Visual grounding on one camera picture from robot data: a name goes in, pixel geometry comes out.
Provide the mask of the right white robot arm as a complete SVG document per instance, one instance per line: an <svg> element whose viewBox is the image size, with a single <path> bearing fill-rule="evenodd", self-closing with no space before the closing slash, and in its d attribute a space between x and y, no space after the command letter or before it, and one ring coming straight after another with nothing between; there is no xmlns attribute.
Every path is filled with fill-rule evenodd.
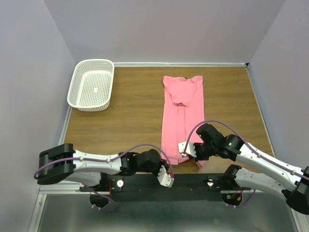
<svg viewBox="0 0 309 232"><path fill-rule="evenodd" d="M195 143L194 159L208 160L219 156L256 168L259 173L235 167L229 177L231 182L240 186L273 193L283 197L293 210L308 215L309 213L309 169L300 168L270 156L248 143L236 131L223 136L213 125L212 120L205 120L193 127L201 143Z"/></svg>

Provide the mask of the pink t shirt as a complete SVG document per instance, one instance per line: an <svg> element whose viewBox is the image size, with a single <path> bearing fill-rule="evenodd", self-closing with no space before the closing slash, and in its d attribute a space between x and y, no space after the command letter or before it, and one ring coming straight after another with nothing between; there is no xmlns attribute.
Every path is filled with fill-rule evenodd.
<svg viewBox="0 0 309 232"><path fill-rule="evenodd" d="M163 77L164 111L161 148L171 164L189 160L182 156L178 144L187 141L193 127L205 119L203 77Z"/></svg>

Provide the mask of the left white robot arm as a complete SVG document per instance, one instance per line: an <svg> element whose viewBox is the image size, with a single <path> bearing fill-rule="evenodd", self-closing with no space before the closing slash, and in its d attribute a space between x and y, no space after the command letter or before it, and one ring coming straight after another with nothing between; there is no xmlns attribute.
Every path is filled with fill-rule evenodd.
<svg viewBox="0 0 309 232"><path fill-rule="evenodd" d="M34 178L39 185L52 185L66 180L97 187L105 184L104 174L132 176L136 173L152 173L160 185L170 188L174 176L168 169L167 161L155 149L142 153L130 149L103 156L75 150L73 144L62 144L39 154L39 168Z"/></svg>

